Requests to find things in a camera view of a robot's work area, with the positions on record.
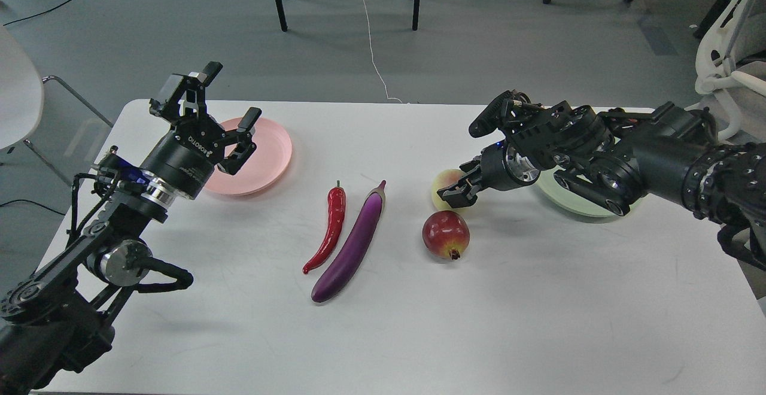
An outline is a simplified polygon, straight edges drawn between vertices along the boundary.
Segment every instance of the plastic vegetable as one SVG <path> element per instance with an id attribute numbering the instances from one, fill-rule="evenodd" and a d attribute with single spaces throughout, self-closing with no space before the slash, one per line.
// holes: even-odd
<path id="1" fill-rule="evenodd" d="M 340 181 L 336 187 L 330 189 L 327 194 L 327 232 L 325 239 L 317 253 L 303 265 L 303 273 L 308 274 L 312 269 L 320 267 L 330 254 L 333 253 L 345 218 L 345 191 L 340 187 Z"/>
<path id="2" fill-rule="evenodd" d="M 351 280 L 356 269 L 358 269 L 364 254 L 367 253 L 370 242 L 372 242 L 372 235 L 375 233 L 381 212 L 383 212 L 384 187 L 385 181 L 367 195 L 351 233 L 348 234 L 333 263 L 327 267 L 311 291 L 311 299 L 314 302 L 325 302 L 325 300 L 335 296 Z"/>

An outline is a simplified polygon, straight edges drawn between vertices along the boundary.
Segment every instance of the plate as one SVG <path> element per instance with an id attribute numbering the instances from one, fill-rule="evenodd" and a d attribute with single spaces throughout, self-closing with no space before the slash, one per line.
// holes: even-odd
<path id="1" fill-rule="evenodd" d="M 237 128 L 241 119 L 226 120 L 221 125 L 226 130 L 232 130 Z M 260 117 L 255 122 L 253 142 L 256 145 L 255 152 L 240 171 L 232 176 L 216 168 L 205 184 L 205 190 L 222 195 L 243 196 L 263 190 L 278 180 L 293 155 L 293 142 L 287 130 L 273 120 Z"/>
<path id="2" fill-rule="evenodd" d="M 556 169 L 548 169 L 548 171 L 540 172 L 540 178 L 534 183 L 545 196 L 548 197 L 553 203 L 566 209 L 569 212 L 575 214 L 584 215 L 586 217 L 605 218 L 616 216 L 615 213 L 597 206 L 595 203 L 580 197 L 564 187 L 561 187 L 556 183 L 556 179 L 553 177 L 553 172 Z M 639 199 L 630 206 L 630 209 L 634 209 Z"/>

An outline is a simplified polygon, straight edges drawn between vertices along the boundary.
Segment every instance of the white cable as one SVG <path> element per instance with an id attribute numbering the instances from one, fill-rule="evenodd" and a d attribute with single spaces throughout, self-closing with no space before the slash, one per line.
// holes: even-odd
<path id="1" fill-rule="evenodd" d="M 370 59 L 372 59 L 372 67 L 375 68 L 375 73 L 378 74 L 378 78 L 380 78 L 381 82 L 383 83 L 383 89 L 385 90 L 385 98 L 387 101 L 399 101 L 399 103 L 404 103 L 402 99 L 389 97 L 388 85 L 386 85 L 385 81 L 383 80 L 383 76 L 381 76 L 381 73 L 378 71 L 378 66 L 375 65 L 375 54 L 374 52 L 372 52 L 372 30 L 370 29 L 370 14 L 367 12 L 366 0 L 361 0 L 361 3 L 364 5 L 364 15 L 367 16 L 367 36 L 369 36 L 369 40 L 370 40 Z"/>

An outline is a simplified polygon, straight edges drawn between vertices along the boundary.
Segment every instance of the gray floor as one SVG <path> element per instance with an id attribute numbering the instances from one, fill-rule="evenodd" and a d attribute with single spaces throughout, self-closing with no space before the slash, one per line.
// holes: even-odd
<path id="1" fill-rule="evenodd" d="M 62 1 L 0 0 L 0 20 Z M 209 60 L 224 65 L 211 99 L 386 101 L 361 0 L 284 1 L 287 33 L 273 0 L 74 0 L 8 30 L 41 74 L 66 79 L 112 120 L 128 101 L 155 96 L 170 73 Z M 700 98 L 691 26 L 714 0 L 422 0 L 418 32 L 410 30 L 411 0 L 366 2 L 378 69 L 404 102 L 486 104 L 519 89 L 544 104 L 655 107 Z M 47 85 L 31 139 L 66 174 L 88 168 L 106 133 Z M 69 188 L 27 148 L 6 151 L 0 202 L 68 209 Z M 0 291 L 33 270 L 60 221 L 25 204 L 0 209 Z"/>

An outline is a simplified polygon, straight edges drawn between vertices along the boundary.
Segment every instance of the fake fruit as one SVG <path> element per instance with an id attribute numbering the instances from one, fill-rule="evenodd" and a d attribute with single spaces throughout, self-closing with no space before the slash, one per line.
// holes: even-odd
<path id="1" fill-rule="evenodd" d="M 423 225 L 423 243 L 441 259 L 459 259 L 470 238 L 466 221 L 454 211 L 435 212 Z"/>
<path id="2" fill-rule="evenodd" d="M 437 190 L 453 185 L 463 176 L 463 174 L 465 174 L 465 172 L 460 169 L 446 169 L 445 171 L 439 172 L 433 179 L 433 182 L 431 183 L 431 201 L 438 211 L 452 209 L 452 207 L 437 195 Z"/>

